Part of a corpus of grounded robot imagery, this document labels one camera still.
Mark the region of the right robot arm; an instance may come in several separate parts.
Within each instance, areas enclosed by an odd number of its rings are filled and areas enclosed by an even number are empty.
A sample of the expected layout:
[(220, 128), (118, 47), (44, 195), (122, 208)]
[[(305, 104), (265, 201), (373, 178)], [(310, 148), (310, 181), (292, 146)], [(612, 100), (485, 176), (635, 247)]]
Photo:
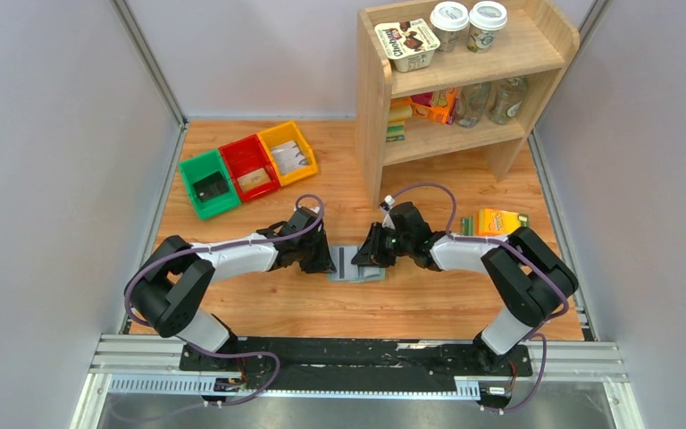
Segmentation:
[(475, 338), (473, 360), (485, 374), (505, 367), (509, 352), (564, 308), (579, 288), (574, 272), (533, 229), (521, 226), (500, 237), (434, 231), (411, 202), (388, 206), (351, 262), (387, 268), (398, 257), (436, 272), (489, 276), (505, 307)]

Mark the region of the green card holder wallet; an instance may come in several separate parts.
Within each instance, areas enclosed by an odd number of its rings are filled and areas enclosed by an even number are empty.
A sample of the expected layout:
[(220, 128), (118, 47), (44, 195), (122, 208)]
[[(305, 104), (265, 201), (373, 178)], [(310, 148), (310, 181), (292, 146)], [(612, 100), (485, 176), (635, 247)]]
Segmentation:
[(358, 252), (357, 245), (333, 245), (330, 257), (335, 266), (334, 273), (327, 274), (331, 282), (379, 282), (386, 278), (386, 270), (381, 267), (354, 265), (351, 260)]

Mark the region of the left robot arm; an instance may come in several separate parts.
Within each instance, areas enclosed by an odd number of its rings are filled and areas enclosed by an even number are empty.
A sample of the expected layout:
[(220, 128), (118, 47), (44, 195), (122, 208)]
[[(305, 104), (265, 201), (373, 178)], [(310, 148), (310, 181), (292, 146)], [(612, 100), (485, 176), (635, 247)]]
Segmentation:
[(238, 356), (233, 333), (202, 307), (209, 287), (247, 273), (265, 273), (293, 264), (305, 273), (335, 270), (322, 214), (300, 206), (287, 221), (259, 229), (245, 238), (190, 243), (179, 235), (167, 238), (129, 280), (124, 303), (130, 316), (161, 337), (177, 337), (203, 352), (219, 371)]

